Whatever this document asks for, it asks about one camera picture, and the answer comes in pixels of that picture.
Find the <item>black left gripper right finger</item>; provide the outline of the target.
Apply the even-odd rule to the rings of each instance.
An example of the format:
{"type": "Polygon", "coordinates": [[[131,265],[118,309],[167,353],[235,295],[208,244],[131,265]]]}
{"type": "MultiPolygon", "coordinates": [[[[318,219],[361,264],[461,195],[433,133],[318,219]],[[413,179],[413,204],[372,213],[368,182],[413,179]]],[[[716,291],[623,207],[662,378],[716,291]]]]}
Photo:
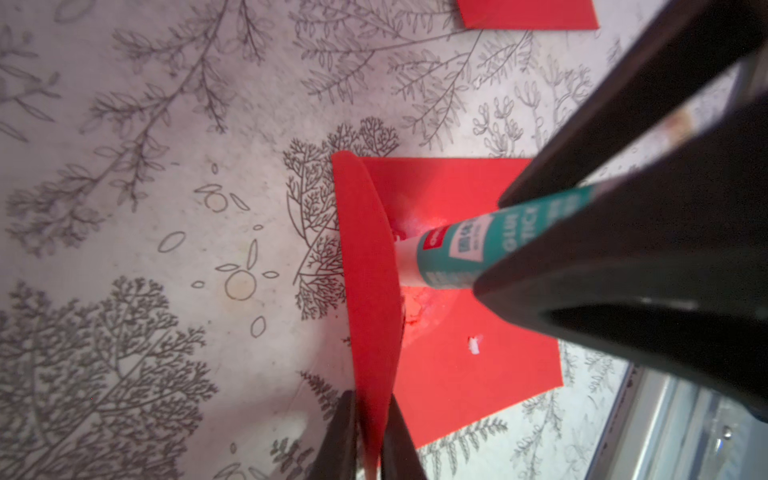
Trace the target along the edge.
{"type": "Polygon", "coordinates": [[[392,396],[381,450],[382,480],[426,480],[405,419],[392,396]]]}

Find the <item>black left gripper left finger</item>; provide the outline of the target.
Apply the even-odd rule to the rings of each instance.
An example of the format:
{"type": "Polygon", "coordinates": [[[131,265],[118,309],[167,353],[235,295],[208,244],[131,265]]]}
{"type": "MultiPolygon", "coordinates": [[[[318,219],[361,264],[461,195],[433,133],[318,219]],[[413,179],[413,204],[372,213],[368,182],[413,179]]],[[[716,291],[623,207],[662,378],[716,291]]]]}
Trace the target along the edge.
{"type": "Polygon", "coordinates": [[[358,415],[355,391],[345,391],[337,404],[309,480],[354,480],[357,471],[358,415]]]}

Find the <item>green white glue stick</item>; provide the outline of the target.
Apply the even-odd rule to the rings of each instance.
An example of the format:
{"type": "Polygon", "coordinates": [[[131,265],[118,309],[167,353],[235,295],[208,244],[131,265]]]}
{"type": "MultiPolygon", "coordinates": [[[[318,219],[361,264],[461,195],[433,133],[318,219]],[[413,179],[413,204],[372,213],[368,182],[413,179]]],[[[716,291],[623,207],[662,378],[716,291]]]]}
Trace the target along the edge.
{"type": "Polygon", "coordinates": [[[470,289],[490,267],[608,191],[589,185],[530,200],[395,243],[400,283],[470,289]]]}

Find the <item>red envelope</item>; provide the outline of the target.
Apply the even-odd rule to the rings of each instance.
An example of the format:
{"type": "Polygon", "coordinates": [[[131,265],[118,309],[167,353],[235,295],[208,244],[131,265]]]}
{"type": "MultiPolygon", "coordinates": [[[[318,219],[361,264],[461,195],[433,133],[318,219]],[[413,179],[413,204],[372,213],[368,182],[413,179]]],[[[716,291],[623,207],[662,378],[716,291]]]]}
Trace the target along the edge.
{"type": "Polygon", "coordinates": [[[468,29],[597,30],[591,0],[458,0],[468,29]]]}
{"type": "Polygon", "coordinates": [[[499,319],[470,289],[405,286],[399,237],[433,235],[495,208],[524,159],[332,158],[363,465],[379,463],[398,407],[422,447],[560,388],[558,343],[499,319]]]}

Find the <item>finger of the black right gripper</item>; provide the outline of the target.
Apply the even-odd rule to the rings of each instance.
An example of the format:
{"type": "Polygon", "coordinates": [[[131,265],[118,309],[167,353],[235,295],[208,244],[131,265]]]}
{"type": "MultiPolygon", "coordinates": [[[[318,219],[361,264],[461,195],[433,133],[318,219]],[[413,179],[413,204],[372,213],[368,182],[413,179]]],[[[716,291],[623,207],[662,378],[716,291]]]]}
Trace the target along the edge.
{"type": "Polygon", "coordinates": [[[767,100],[757,97],[487,270],[501,319],[767,416],[767,100]]]}
{"type": "Polygon", "coordinates": [[[767,40],[764,1],[670,1],[498,200],[571,188],[767,40]]]}

